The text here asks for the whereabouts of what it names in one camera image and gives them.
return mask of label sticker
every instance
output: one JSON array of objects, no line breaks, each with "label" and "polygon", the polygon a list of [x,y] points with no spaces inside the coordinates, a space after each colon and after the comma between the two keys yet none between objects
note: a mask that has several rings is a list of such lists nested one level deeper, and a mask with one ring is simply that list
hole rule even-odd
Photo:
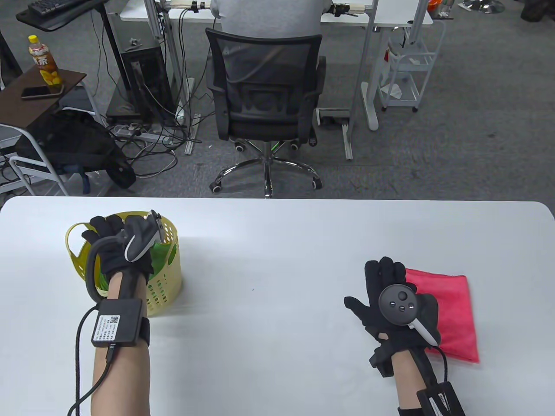
[{"label": "label sticker", "polygon": [[120,315],[100,315],[93,341],[113,341],[118,332]]},{"label": "label sticker", "polygon": [[[451,410],[449,408],[449,403],[447,402],[443,393],[438,394],[438,396],[440,397],[440,400],[443,403],[443,405],[445,406],[445,408],[450,412]],[[430,397],[429,400],[430,400],[430,404],[432,405],[433,412],[436,414],[436,416],[443,416],[443,413],[440,412],[440,409],[437,406],[434,399]]]}]

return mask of pink towel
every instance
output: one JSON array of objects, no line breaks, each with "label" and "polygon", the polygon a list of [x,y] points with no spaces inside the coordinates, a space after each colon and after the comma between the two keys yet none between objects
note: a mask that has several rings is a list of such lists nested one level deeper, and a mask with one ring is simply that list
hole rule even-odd
[{"label": "pink towel", "polygon": [[418,287],[417,293],[431,293],[437,298],[440,308],[437,328],[441,334],[440,347],[445,355],[479,363],[466,276],[435,275],[407,269],[407,282]]}]

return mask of yellow basket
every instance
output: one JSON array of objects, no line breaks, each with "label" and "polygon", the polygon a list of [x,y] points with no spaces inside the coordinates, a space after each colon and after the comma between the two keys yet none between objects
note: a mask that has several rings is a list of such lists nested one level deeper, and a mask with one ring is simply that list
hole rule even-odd
[{"label": "yellow basket", "polygon": [[[144,211],[130,211],[130,212],[120,212],[117,214],[123,221],[129,215],[140,215],[146,217],[148,212]],[[170,220],[166,217],[162,217],[162,224],[164,225],[165,238],[162,241],[163,245],[169,245],[168,254],[166,255],[164,266],[158,274],[150,278],[147,285],[147,314],[148,316],[160,313],[166,306],[170,305],[181,290],[181,283],[183,277],[181,276],[181,261],[179,258],[179,242],[177,238],[177,229],[175,225],[172,224]],[[93,226],[87,222],[79,222],[72,225],[69,230],[65,233],[65,247],[68,250],[69,257],[73,262],[73,266],[77,271],[77,274],[81,278],[85,279],[85,265],[87,264],[87,256],[90,251],[90,243],[85,242],[83,247],[76,256],[69,248],[69,235],[73,229],[79,225],[84,225],[90,230],[96,231]],[[100,280],[100,259],[97,258],[96,265],[94,268],[94,281],[98,290],[102,296],[107,296],[108,292],[99,288]]]}]

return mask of hand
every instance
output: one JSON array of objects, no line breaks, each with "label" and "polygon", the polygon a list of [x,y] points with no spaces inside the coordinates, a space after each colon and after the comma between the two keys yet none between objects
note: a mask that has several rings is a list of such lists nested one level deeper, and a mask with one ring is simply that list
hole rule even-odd
[{"label": "hand", "polygon": [[[384,257],[378,263],[375,260],[366,263],[364,268],[366,275],[366,292],[370,306],[365,306],[358,299],[347,296],[344,299],[345,306],[361,320],[369,334],[371,334],[381,346],[376,348],[374,356],[370,359],[372,366],[379,367],[382,375],[392,375],[391,356],[397,352],[408,349],[424,349],[430,345],[414,329],[408,326],[398,326],[390,323],[380,312],[378,299],[381,292],[390,285],[401,284],[416,292],[417,288],[406,281],[406,269],[402,263],[393,263],[389,257]],[[426,322],[423,324],[428,331],[440,339],[437,331],[437,301],[432,295],[416,295],[421,312],[425,312]]]},{"label": "hand", "polygon": [[[87,230],[81,236],[91,244],[94,244],[98,239],[103,237],[114,236],[123,229],[123,221],[117,215],[110,215],[107,218],[94,217],[90,220],[90,224],[97,232]],[[129,262],[125,259],[123,246],[114,243],[104,247],[98,256],[100,257],[100,271],[104,273],[108,282],[115,273],[126,268],[134,268],[145,277],[147,282],[150,275],[154,273],[152,258],[148,250],[139,260]]]}]

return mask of white table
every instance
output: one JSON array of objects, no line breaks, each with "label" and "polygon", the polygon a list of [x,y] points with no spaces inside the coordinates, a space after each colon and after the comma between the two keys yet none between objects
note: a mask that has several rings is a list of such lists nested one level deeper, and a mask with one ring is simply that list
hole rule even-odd
[{"label": "white table", "polygon": [[[376,96],[380,72],[387,49],[387,40],[393,28],[411,26],[408,22],[414,19],[417,7],[418,0],[380,0],[378,3],[375,27],[380,28],[379,48],[377,54],[373,57],[375,64],[372,65],[369,82],[365,82],[361,86],[366,120],[372,131],[377,130],[380,126],[374,107],[374,97]],[[170,10],[170,18],[179,19],[181,12],[182,10],[179,9]],[[148,17],[144,0],[129,0],[120,13],[120,18],[124,21],[147,22]],[[186,22],[212,23],[214,16],[212,16],[209,10],[200,10],[199,13],[186,12],[184,20]],[[357,17],[340,16],[336,18],[327,13],[322,15],[321,22],[322,24],[333,24],[335,26],[366,26],[368,24],[368,16],[362,14]],[[423,26],[430,26],[432,23],[432,18],[426,13]]]},{"label": "white table", "polygon": [[468,277],[482,363],[449,360],[466,414],[550,413],[555,221],[541,204],[17,197],[0,212],[2,414],[73,403],[75,329],[92,302],[64,234],[136,209],[176,225],[185,278],[151,319],[152,415],[396,414],[394,381],[368,364],[376,342],[343,306],[365,298],[364,263],[383,255]]}]

